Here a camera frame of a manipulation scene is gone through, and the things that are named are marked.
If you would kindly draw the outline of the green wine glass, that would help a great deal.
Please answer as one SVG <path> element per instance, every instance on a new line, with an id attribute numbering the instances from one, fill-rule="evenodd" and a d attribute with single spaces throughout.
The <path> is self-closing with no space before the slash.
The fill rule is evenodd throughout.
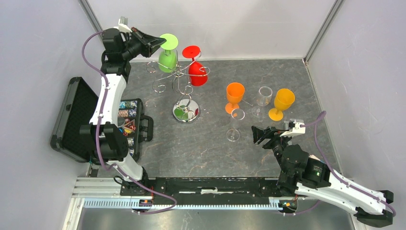
<path id="1" fill-rule="evenodd" d="M 166 42 L 160 46 L 163 51 L 159 55 L 158 67 L 163 72 L 171 73 L 177 65 L 176 48 L 179 41 L 173 34 L 162 34 L 160 38 L 164 38 Z"/>

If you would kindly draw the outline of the clear wine glass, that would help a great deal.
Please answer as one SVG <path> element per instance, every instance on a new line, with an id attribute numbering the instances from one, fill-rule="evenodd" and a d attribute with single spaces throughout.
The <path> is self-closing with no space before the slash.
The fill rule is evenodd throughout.
<path id="1" fill-rule="evenodd" d="M 226 137 L 229 141 L 235 142 L 240 138 L 239 127 L 245 118 L 245 112 L 242 109 L 234 109 L 231 112 L 230 125 L 231 128 L 227 131 Z"/>
<path id="2" fill-rule="evenodd" d="M 259 88 L 255 96 L 255 106 L 252 107 L 251 113 L 255 117 L 263 117 L 265 115 L 265 107 L 270 103 L 273 90 L 268 86 Z"/>

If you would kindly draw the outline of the clear wine glass front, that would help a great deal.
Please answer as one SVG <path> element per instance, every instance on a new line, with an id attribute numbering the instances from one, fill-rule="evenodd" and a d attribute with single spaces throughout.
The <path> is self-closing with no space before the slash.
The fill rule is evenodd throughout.
<path id="1" fill-rule="evenodd" d="M 255 117 L 263 117 L 265 115 L 265 107 L 270 103 L 273 90 L 268 86 L 259 88 L 255 96 L 255 106 L 252 107 L 251 113 Z"/>

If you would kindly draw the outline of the yellow wine glass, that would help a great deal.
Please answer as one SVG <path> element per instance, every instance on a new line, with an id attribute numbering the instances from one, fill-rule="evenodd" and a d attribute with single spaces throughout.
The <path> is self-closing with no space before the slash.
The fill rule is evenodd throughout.
<path id="1" fill-rule="evenodd" d="M 289 109 L 295 102 L 295 94 L 287 88 L 277 91 L 274 99 L 274 108 L 270 109 L 268 116 L 273 121 L 280 121 L 283 119 L 283 111 Z"/>

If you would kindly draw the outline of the orange wine glass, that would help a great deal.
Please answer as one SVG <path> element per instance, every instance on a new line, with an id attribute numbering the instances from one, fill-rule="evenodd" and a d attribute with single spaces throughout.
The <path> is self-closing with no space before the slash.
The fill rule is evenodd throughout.
<path id="1" fill-rule="evenodd" d="M 225 110 L 231 114 L 233 110 L 239 109 L 239 103 L 242 101 L 245 93 L 245 87 L 239 82 L 230 83 L 226 88 L 226 98 L 228 103 Z"/>

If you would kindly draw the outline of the red wine glass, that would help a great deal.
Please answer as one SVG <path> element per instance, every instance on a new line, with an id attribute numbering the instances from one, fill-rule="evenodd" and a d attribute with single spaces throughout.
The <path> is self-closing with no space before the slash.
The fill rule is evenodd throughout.
<path id="1" fill-rule="evenodd" d="M 201 54 L 201 49 L 198 46 L 187 46 L 183 49 L 182 55 L 184 58 L 192 60 L 188 67 L 188 75 L 190 76 L 192 86 L 202 86 L 208 81 L 207 71 L 205 67 L 197 61 L 198 56 Z"/>

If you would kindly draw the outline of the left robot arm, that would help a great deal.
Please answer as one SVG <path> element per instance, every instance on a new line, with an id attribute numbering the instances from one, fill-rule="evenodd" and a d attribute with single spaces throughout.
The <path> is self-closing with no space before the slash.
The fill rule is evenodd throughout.
<path id="1" fill-rule="evenodd" d="M 103 169 L 116 170 L 122 186 L 145 195 L 152 192 L 150 181 L 145 169 L 129 153 L 128 141 L 118 128 L 118 111 L 131 70 L 130 60 L 139 55 L 151 57 L 166 39 L 145 34 L 134 27 L 127 32 L 110 28 L 91 37 L 97 35 L 101 35 L 104 45 L 102 66 L 95 67 L 86 59 L 85 46 L 81 53 L 85 63 L 101 76 L 101 94 L 92 118 L 80 127 L 79 134 Z"/>

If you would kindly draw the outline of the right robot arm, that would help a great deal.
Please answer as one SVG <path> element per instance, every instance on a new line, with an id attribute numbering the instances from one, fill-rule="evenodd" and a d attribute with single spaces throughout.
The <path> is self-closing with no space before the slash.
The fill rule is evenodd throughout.
<path id="1" fill-rule="evenodd" d="M 388 209 L 394 194 L 389 190 L 365 188 L 330 169 L 318 158 L 310 156 L 298 144 L 289 144 L 292 137 L 305 133 L 301 124 L 287 129 L 251 127 L 253 142 L 271 149 L 281 172 L 276 183 L 282 196 L 296 194 L 316 198 L 351 213 L 357 221 L 375 228 L 392 225 L 395 214 Z"/>

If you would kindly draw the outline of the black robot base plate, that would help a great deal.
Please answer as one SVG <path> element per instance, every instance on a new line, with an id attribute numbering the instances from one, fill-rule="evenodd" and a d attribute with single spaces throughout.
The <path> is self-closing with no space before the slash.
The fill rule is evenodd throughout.
<path id="1" fill-rule="evenodd" d="M 293 198 L 282 191 L 276 178 L 267 177 L 156 177 L 145 188 L 120 176 L 113 178 L 122 196 L 139 196 L 142 204 L 180 206 L 266 205 L 270 197 Z"/>

